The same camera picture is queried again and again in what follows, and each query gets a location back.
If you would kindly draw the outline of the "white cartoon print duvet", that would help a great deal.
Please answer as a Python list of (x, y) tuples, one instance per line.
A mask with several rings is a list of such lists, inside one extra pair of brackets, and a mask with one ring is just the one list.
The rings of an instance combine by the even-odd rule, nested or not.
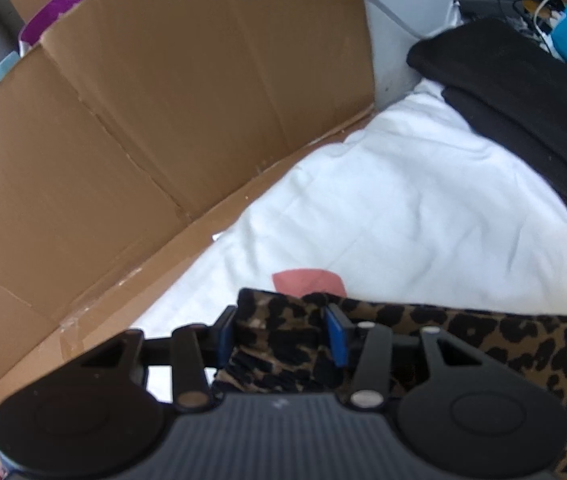
[(150, 338), (239, 330), (221, 389), (342, 387), (325, 325), (437, 325), (567, 398), (567, 206), (423, 81), (345, 141), (318, 148), (222, 231), (138, 318)]

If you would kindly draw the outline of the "brown cardboard sheet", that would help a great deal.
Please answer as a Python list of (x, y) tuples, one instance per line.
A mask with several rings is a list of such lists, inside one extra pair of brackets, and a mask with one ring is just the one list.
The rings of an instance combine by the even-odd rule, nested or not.
[(0, 402), (126, 325), (169, 243), (367, 115), (363, 0), (85, 0), (0, 82)]

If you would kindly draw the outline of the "leopard print garment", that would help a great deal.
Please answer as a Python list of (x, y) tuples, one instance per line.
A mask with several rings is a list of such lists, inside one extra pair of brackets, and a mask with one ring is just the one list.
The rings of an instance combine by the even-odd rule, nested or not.
[[(427, 304), (366, 302), (313, 292), (301, 298), (241, 289), (236, 300), (234, 348), (213, 381), (225, 393), (334, 391), (349, 386), (346, 370), (332, 358), (326, 314), (341, 309), (352, 323), (372, 322), (395, 337), (390, 389), (405, 396), (428, 377), (419, 336), (437, 327), (507, 365), (559, 399), (567, 411), (567, 316), (462, 310)], [(556, 464), (567, 479), (567, 444)]]

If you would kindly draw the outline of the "black folded garment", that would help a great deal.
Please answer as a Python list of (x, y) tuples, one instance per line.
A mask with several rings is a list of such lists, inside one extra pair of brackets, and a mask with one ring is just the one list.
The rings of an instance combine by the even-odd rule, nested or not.
[(567, 64), (495, 18), (417, 42), (407, 63), (443, 84), (447, 104), (567, 204)]

